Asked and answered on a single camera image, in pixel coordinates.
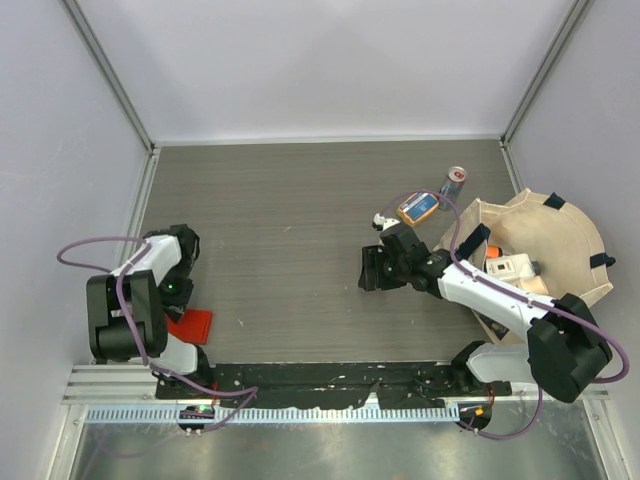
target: orange object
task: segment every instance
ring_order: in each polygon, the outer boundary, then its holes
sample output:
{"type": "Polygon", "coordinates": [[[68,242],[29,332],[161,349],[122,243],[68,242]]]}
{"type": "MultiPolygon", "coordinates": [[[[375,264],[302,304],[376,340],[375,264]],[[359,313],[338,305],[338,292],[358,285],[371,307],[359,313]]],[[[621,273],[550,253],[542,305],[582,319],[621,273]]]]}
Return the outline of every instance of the orange object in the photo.
{"type": "Polygon", "coordinates": [[[183,342],[205,345],[209,337],[209,328],[213,322],[213,312],[187,308],[178,323],[167,317],[169,333],[183,342]]]}
{"type": "Polygon", "coordinates": [[[487,258],[498,258],[502,256],[502,249],[500,247],[494,247],[489,245],[487,247],[487,258]]]}

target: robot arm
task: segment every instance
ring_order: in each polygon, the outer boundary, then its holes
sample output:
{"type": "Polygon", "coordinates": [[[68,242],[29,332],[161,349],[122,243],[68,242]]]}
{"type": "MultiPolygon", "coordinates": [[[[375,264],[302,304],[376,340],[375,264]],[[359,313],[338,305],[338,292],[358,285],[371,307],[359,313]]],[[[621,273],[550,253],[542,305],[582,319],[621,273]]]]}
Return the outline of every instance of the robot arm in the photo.
{"type": "MultiPolygon", "coordinates": [[[[187,225],[150,232],[145,238],[151,247],[129,269],[123,282],[123,293],[145,350],[154,365],[193,375],[194,380],[202,381],[198,383],[207,384],[210,372],[205,371],[208,362],[204,352],[169,334],[167,328],[167,317],[179,321],[191,297],[189,275],[199,255],[199,238],[187,225]]],[[[87,282],[89,341],[98,363],[139,356],[115,291],[125,265],[87,282]]]]}
{"type": "MultiPolygon", "coordinates": [[[[383,218],[377,220],[384,224],[383,218]]],[[[584,327],[531,303],[519,302],[477,279],[485,277],[493,284],[596,325],[580,298],[567,294],[554,299],[525,292],[462,260],[463,267],[472,272],[470,277],[453,263],[449,251],[429,252],[413,229],[402,223],[384,228],[380,240],[382,245],[363,248],[361,288],[389,290],[409,283],[418,291],[470,307],[523,339],[519,345],[474,342],[465,348],[455,360],[476,381],[537,383],[549,395],[570,403],[611,360],[607,343],[584,327]]]]}

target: red object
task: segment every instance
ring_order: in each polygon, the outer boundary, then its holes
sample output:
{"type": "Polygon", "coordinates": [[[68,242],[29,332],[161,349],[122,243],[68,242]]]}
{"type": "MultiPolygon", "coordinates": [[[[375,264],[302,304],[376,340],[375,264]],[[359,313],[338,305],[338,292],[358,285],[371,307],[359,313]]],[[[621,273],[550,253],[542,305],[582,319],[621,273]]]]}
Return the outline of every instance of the red object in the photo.
{"type": "Polygon", "coordinates": [[[178,323],[167,318],[169,333],[187,343],[205,345],[209,337],[209,328],[213,321],[213,312],[187,308],[178,323]]]}

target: white panel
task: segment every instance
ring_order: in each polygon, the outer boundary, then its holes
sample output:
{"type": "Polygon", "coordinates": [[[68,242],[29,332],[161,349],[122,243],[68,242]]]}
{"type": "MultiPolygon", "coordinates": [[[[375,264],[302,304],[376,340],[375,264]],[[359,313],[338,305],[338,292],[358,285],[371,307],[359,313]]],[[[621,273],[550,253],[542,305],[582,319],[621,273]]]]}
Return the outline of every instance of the white panel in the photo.
{"type": "MultiPolygon", "coordinates": [[[[44,478],[74,362],[89,358],[85,282],[63,245],[122,234],[144,152],[56,1],[0,15],[0,478],[44,478]]],[[[113,266],[114,246],[75,258],[113,266]]]]}
{"type": "MultiPolygon", "coordinates": [[[[632,454],[640,445],[632,414],[640,395],[638,18],[637,0],[594,2],[513,145],[525,185],[582,208],[618,259],[609,269],[615,288],[593,311],[632,359],[630,376],[611,387],[632,454]]],[[[640,478],[638,455],[630,460],[640,478]]]]}
{"type": "Polygon", "coordinates": [[[571,0],[82,0],[155,140],[499,134],[571,0]]]}

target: floor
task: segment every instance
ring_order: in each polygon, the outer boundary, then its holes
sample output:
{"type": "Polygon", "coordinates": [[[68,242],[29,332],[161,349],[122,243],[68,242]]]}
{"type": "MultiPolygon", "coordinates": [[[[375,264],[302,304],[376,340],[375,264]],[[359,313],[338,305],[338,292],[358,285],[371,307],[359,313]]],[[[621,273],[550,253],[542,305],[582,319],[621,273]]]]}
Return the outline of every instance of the floor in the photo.
{"type": "MultiPolygon", "coordinates": [[[[489,430],[514,432],[535,402],[497,402],[489,430]]],[[[86,425],[72,479],[597,480],[606,478],[581,402],[546,402],[515,440],[453,424],[246,425],[169,436],[163,425],[86,425]],[[115,452],[133,458],[116,458],[115,452]]]]}
{"type": "MultiPolygon", "coordinates": [[[[513,196],[494,140],[163,148],[142,230],[200,235],[191,305],[215,312],[212,361],[447,360],[486,338],[469,310],[357,281],[374,213],[453,165],[469,174],[461,206],[513,196]]],[[[417,232],[432,247],[453,220],[437,211],[417,232]]]]}

